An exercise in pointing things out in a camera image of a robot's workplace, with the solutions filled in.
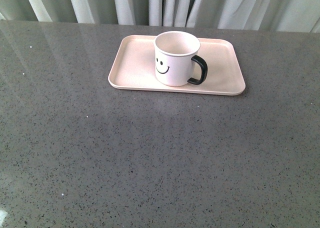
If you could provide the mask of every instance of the curtain fold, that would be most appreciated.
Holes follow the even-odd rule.
[[[1,20],[320,32],[320,0],[0,0]]]

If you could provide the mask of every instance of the black mug handle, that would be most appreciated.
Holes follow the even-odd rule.
[[[206,61],[204,59],[202,59],[198,55],[194,55],[191,58],[191,60],[194,61],[195,63],[197,63],[200,66],[200,68],[201,68],[201,78],[200,79],[190,78],[190,79],[188,79],[188,83],[193,84],[193,85],[200,85],[207,78],[207,74],[208,74],[207,63],[206,63]]]

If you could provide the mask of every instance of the smiley face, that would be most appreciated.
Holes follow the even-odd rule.
[[[169,71],[170,66],[166,66],[164,65],[164,63],[160,60],[158,60],[158,58],[156,58],[156,71],[159,72],[160,74],[165,74]]]

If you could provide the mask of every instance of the tray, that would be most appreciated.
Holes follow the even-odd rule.
[[[233,45],[223,39],[199,38],[198,55],[208,65],[206,80],[200,85],[171,87],[160,83],[155,75],[155,36],[130,35],[119,47],[108,80],[117,89],[180,92],[236,96],[246,88]],[[201,69],[195,65],[194,78]]]

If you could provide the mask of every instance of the white mug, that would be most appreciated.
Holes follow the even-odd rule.
[[[200,85],[205,81],[208,66],[197,55],[200,41],[194,35],[183,31],[168,31],[154,39],[155,76],[163,84],[171,87],[187,83]],[[201,78],[192,78],[195,63],[201,68]]]

